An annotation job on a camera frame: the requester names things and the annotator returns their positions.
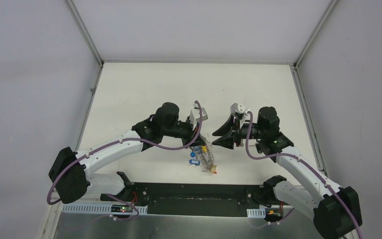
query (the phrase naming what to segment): white tabletop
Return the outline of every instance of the white tabletop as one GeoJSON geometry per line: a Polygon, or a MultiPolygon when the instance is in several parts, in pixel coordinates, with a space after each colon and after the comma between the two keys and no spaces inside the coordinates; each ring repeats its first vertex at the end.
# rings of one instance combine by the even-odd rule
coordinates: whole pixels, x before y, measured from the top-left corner
{"type": "MultiPolygon", "coordinates": [[[[180,107],[180,120],[198,100],[208,114],[201,133],[209,141],[229,117],[234,102],[249,107],[256,121],[259,108],[273,106],[281,131],[315,165],[308,132],[289,66],[245,64],[106,63],[97,87],[80,148],[119,136],[153,114],[164,102],[180,107]]],[[[182,146],[180,139],[165,137],[161,145],[182,146]]],[[[167,151],[152,147],[122,158],[99,173],[123,171],[133,182],[262,184],[282,175],[300,185],[270,159],[252,160],[244,148],[214,146],[217,174],[189,167],[190,150],[167,151]]],[[[254,147],[253,155],[258,156],[254,147]]]]}

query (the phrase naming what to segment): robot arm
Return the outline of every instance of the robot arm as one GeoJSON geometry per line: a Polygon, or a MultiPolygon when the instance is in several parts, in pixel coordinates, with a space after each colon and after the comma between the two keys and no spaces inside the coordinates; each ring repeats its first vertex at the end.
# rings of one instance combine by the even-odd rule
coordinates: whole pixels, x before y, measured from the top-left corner
{"type": "Polygon", "coordinates": [[[50,172],[49,177],[63,203],[72,203],[87,194],[116,195],[125,187],[124,175],[118,173],[98,174],[96,171],[123,157],[135,154],[162,141],[163,136],[180,138],[184,147],[203,145],[198,128],[199,122],[207,119],[204,108],[201,112],[194,104],[190,116],[185,122],[178,120],[179,108],[173,103],[164,103],[154,115],[145,119],[123,135],[92,148],[73,152],[69,147],[62,149],[50,172]]]}
{"type": "Polygon", "coordinates": [[[342,188],[304,160],[293,143],[279,131],[280,120],[275,108],[261,108],[257,123],[247,120],[249,113],[250,110],[243,105],[233,104],[228,121],[213,133],[213,136],[221,138],[212,144],[233,149],[234,145],[243,146],[243,140],[246,138],[256,139],[257,151],[269,155],[273,162],[291,173],[306,190],[293,186],[286,178],[279,175],[264,183],[270,191],[267,197],[286,202],[302,212],[313,220],[317,231],[324,238],[338,238],[355,228],[350,216],[331,190],[337,192],[358,225],[362,224],[358,194],[351,187],[342,188]]]}

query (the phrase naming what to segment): metal frame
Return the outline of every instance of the metal frame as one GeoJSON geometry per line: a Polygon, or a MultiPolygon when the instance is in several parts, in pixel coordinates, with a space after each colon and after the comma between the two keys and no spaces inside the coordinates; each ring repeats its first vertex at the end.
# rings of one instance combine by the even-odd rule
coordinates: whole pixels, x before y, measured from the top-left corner
{"type": "MultiPolygon", "coordinates": [[[[90,89],[92,92],[89,104],[87,106],[87,111],[86,115],[81,123],[81,130],[80,134],[78,136],[78,139],[76,141],[76,146],[75,149],[78,149],[80,146],[81,139],[83,137],[83,133],[86,127],[87,119],[89,117],[89,113],[93,104],[93,99],[96,93],[96,89],[100,80],[100,76],[103,70],[103,65],[104,61],[102,60],[98,49],[96,48],[96,45],[93,42],[92,37],[90,36],[89,31],[87,30],[87,27],[85,26],[80,13],[78,12],[77,7],[74,4],[74,0],[64,0],[68,10],[70,11],[74,22],[76,23],[78,30],[80,31],[81,35],[83,36],[83,39],[87,46],[90,49],[90,52],[93,54],[95,60],[98,63],[99,66],[99,71],[96,76],[96,81],[94,84],[94,87],[90,89]]],[[[315,134],[315,128],[314,124],[312,122],[312,117],[310,113],[310,107],[308,104],[308,101],[305,97],[305,90],[303,87],[303,83],[301,82],[298,74],[298,67],[304,60],[305,56],[308,54],[310,48],[313,46],[315,43],[315,40],[317,39],[317,36],[319,35],[320,31],[322,30],[323,26],[327,22],[330,14],[333,12],[335,9],[336,5],[340,2],[340,0],[331,0],[324,11],[323,15],[321,16],[319,22],[315,26],[313,32],[311,33],[307,43],[305,44],[304,48],[302,49],[301,53],[298,56],[298,59],[294,62],[235,62],[235,61],[226,61],[226,62],[217,62],[217,61],[114,61],[114,60],[108,60],[106,62],[110,63],[213,63],[213,64],[266,64],[266,65],[289,65],[290,70],[292,73],[292,77],[295,83],[295,88],[298,94],[299,98],[299,103],[302,108],[302,112],[304,115],[304,121],[309,133],[310,141],[311,141],[311,146],[314,151],[314,157],[317,162],[318,169],[320,171],[323,171],[324,174],[327,176],[327,171],[324,165],[324,160],[321,154],[321,150],[318,144],[317,136],[315,134]]],[[[89,202],[89,201],[95,201],[95,199],[87,199],[84,198],[84,200],[81,200],[81,202],[89,202]]],[[[40,231],[37,234],[38,239],[52,239],[54,237],[55,231],[56,231],[56,226],[58,223],[59,215],[61,213],[62,206],[60,204],[56,204],[53,206],[48,206],[42,226],[40,228],[40,231]]]]}

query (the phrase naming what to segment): white table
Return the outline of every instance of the white table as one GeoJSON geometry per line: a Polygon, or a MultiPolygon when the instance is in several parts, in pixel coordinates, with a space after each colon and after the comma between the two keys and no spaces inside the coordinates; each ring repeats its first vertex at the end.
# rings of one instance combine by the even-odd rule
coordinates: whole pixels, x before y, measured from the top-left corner
{"type": "MultiPolygon", "coordinates": [[[[242,103],[254,113],[274,106],[281,131],[315,165],[308,132],[289,66],[246,64],[106,63],[97,87],[81,148],[112,139],[153,114],[164,102],[180,107],[180,120],[199,100],[208,120],[202,134],[211,136],[229,117],[232,103],[242,103]]],[[[165,137],[161,145],[182,146],[180,139],[165,137]]],[[[157,183],[262,184],[280,174],[300,185],[270,159],[252,160],[244,148],[214,146],[217,174],[189,167],[190,150],[167,151],[152,147],[102,168],[99,173],[123,171],[131,181],[157,183]]],[[[254,147],[251,152],[257,155],[254,147]]]]}

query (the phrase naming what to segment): white perforated rail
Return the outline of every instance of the white perforated rail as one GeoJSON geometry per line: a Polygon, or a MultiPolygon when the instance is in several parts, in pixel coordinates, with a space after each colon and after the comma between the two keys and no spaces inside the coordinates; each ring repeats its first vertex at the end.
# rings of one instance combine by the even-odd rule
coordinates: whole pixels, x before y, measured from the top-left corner
{"type": "Polygon", "coordinates": [[[247,209],[247,217],[249,217],[249,218],[266,218],[266,210],[264,208],[247,209]]]}
{"type": "MultiPolygon", "coordinates": [[[[83,214],[114,214],[114,215],[131,215],[133,213],[121,213],[121,212],[112,212],[112,204],[109,203],[70,203],[64,205],[62,208],[63,213],[83,213],[83,214]]],[[[147,214],[147,206],[145,207],[136,207],[140,212],[140,215],[147,214]]]]}

